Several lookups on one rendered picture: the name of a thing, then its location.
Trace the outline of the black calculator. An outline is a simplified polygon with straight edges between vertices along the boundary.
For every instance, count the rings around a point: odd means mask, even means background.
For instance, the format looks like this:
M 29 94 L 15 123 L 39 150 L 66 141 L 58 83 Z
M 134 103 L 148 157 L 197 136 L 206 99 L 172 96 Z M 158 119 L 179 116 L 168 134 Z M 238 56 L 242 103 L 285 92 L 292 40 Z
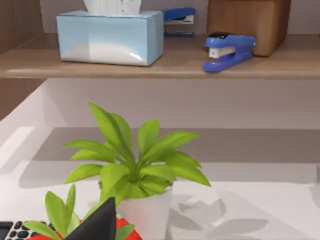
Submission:
M 39 233 L 28 229 L 22 221 L 0 221 L 0 240 L 34 240 Z

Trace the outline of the wooden shelf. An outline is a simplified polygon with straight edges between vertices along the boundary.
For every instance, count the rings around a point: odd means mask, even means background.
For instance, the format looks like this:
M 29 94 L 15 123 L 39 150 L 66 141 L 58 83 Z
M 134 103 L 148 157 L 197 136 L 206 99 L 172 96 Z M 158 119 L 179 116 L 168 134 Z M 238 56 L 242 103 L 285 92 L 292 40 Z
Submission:
M 86 125 L 89 102 L 130 122 L 320 129 L 320 35 L 291 34 L 270 57 L 205 73 L 199 39 L 169 39 L 150 67 L 58 61 L 41 37 L 0 55 L 0 119 Z

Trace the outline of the green plant in red pot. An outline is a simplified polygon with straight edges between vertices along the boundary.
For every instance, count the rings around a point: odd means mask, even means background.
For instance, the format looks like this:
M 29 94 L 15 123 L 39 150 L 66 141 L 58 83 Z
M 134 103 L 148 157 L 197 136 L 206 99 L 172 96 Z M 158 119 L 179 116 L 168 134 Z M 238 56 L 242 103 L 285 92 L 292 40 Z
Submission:
M 83 219 L 80 219 L 75 212 L 76 186 L 74 184 L 68 191 L 66 202 L 54 192 L 48 191 L 45 195 L 44 203 L 47 217 L 53 227 L 36 220 L 28 220 L 24 222 L 23 225 L 40 234 L 37 238 L 34 237 L 34 240 L 65 240 L 70 233 L 72 233 L 106 200 L 97 203 L 87 212 Z M 117 212 L 115 240 L 143 240 L 136 231 L 135 226 L 128 223 L 125 218 L 117 217 Z

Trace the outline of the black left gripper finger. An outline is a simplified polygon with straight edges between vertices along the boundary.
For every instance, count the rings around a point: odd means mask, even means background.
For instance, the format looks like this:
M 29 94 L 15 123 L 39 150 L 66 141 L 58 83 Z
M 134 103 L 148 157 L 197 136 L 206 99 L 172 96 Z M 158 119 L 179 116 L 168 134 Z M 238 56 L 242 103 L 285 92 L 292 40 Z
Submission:
M 64 240 L 116 240 L 116 201 L 110 197 Z

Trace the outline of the blue stapler with black top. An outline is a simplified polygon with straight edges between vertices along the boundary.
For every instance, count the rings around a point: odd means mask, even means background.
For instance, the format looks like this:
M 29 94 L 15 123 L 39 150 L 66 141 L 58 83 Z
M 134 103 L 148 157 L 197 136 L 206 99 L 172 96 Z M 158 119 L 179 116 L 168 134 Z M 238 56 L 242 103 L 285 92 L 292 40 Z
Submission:
M 205 40 L 211 61 L 203 63 L 207 73 L 218 73 L 237 64 L 251 60 L 256 38 L 229 32 L 213 32 Z

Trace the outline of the wooden box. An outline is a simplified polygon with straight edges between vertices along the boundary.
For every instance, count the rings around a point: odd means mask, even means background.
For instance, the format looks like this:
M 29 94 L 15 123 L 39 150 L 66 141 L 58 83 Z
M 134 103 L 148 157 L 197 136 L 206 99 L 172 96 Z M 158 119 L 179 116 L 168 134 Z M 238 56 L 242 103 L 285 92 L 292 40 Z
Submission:
M 208 0 L 206 33 L 256 39 L 253 54 L 269 57 L 285 41 L 291 0 Z

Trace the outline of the light blue tissue box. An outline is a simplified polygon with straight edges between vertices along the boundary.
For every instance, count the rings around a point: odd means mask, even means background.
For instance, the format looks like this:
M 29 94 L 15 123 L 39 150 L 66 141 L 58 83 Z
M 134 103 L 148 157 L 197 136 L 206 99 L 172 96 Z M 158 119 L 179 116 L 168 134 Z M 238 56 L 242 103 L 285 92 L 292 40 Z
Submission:
M 86 11 L 56 16 L 62 61 L 146 67 L 162 56 L 162 11 L 141 11 L 142 0 L 84 2 Z

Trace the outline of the green plant in white pot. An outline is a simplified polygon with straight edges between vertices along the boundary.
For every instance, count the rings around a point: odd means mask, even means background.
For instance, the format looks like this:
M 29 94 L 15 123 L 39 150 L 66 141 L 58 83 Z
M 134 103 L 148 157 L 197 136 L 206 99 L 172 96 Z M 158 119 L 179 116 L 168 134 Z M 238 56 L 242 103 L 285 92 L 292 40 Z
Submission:
M 196 139 L 196 132 L 175 130 L 160 135 L 157 119 L 145 121 L 132 135 L 128 122 L 114 112 L 89 103 L 104 142 L 75 139 L 73 160 L 85 160 L 65 182 L 99 178 L 100 200 L 114 197 L 117 213 L 135 226 L 142 240 L 165 240 L 173 185 L 178 178 L 204 186 L 210 182 L 201 164 L 180 147 Z

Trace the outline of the blue and grey stapler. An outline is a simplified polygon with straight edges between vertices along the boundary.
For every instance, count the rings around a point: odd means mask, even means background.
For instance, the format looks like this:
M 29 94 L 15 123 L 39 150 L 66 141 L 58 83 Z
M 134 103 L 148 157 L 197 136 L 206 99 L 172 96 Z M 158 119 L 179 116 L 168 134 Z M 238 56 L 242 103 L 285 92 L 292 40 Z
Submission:
M 196 10 L 193 7 L 177 7 L 162 10 L 164 25 L 193 25 Z M 185 30 L 164 30 L 165 37 L 193 37 L 194 32 Z

